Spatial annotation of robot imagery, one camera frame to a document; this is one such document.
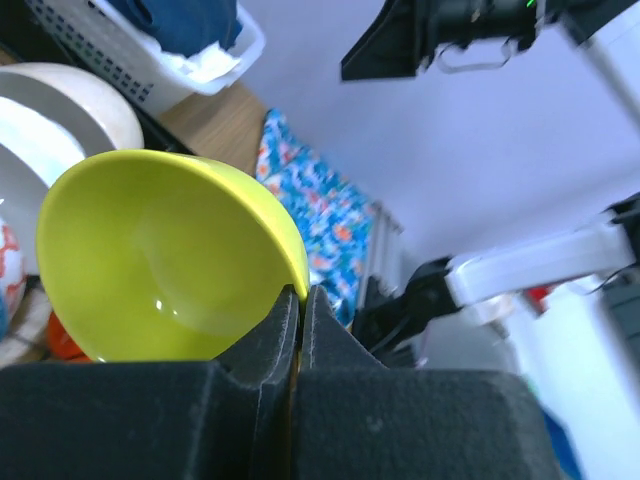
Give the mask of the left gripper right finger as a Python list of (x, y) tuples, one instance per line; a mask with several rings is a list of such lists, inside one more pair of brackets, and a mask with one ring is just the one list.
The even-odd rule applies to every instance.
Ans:
[(389, 369), (310, 290), (292, 409), (296, 479), (557, 479), (541, 409), (499, 371)]

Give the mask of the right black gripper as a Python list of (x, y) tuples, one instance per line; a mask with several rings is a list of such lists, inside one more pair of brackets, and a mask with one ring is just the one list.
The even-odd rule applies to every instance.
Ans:
[(415, 77), (422, 50), (468, 48), (504, 39), (529, 49), (543, 23), (545, 3), (522, 0), (387, 0), (341, 60), (343, 81)]

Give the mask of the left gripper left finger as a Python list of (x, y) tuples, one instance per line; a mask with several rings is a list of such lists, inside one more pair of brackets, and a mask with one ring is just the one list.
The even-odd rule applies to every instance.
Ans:
[(286, 479), (299, 300), (217, 358), (1, 372), (5, 479)]

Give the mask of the orange bowl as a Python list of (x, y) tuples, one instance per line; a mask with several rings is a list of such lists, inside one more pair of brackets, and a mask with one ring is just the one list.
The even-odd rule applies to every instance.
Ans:
[(90, 359), (73, 341), (54, 312), (50, 313), (48, 319), (47, 344), (53, 356), (59, 360), (90, 362)]

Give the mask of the yellow green nested bowl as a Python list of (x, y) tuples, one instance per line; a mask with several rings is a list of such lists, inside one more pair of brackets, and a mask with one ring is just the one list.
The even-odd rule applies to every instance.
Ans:
[(228, 164), (152, 150), (87, 158), (43, 201), (41, 281), (72, 340), (101, 362), (208, 360), (310, 288), (301, 235)]

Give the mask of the white bowl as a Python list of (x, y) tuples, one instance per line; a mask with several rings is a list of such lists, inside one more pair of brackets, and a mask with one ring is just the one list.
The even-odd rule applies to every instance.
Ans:
[(80, 68), (44, 62), (4, 65), (1, 95), (64, 127), (88, 156), (145, 146), (129, 102), (110, 84)]
[(44, 197), (86, 154), (58, 123), (6, 97), (1, 99), (1, 217), (13, 228), (29, 275), (39, 273), (36, 227)]

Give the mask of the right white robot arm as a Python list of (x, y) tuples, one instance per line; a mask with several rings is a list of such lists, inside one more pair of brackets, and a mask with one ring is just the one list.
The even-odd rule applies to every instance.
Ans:
[[(441, 64), (450, 48), (499, 39), (503, 55), (528, 50), (539, 30), (560, 24), (590, 58), (625, 109), (639, 113), (639, 5), (635, 1), (387, 1), (344, 56), (345, 81), (407, 78)], [(639, 199), (612, 204), (586, 226), (470, 258), (443, 257), (419, 266), (400, 295), (370, 274), (355, 338), (377, 360), (404, 367), (408, 342), (449, 314), (481, 319), (480, 303), (601, 274), (612, 278), (639, 263)]]

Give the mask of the white cloth in basket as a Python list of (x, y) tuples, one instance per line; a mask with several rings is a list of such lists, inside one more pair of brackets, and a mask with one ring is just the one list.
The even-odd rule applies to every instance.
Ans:
[(218, 42), (191, 57), (162, 51), (163, 62), (190, 80), (206, 84), (239, 68), (242, 60), (222, 49)]

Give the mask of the blue floral cloth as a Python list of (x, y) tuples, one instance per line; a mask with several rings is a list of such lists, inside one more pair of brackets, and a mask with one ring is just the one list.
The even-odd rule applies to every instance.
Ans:
[(264, 118), (255, 178), (293, 218), (311, 283), (325, 288), (338, 322), (350, 327), (373, 228), (372, 201), (299, 140), (277, 109)]

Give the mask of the dark blue jeans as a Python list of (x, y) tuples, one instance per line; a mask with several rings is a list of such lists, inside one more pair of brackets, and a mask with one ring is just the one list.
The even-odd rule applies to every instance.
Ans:
[(228, 50), (242, 31), (236, 1), (126, 0), (111, 4), (164, 51), (185, 57), (214, 43)]

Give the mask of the white plastic laundry basket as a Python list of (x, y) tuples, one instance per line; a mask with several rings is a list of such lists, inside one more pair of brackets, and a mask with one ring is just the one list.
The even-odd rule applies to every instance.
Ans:
[(129, 100), (157, 116), (192, 94), (213, 96), (232, 86), (259, 59), (266, 39), (249, 12), (237, 8), (242, 25), (227, 52), (236, 61), (228, 71), (203, 69), (191, 59), (163, 53), (107, 1), (29, 1), (45, 30), (111, 81)]

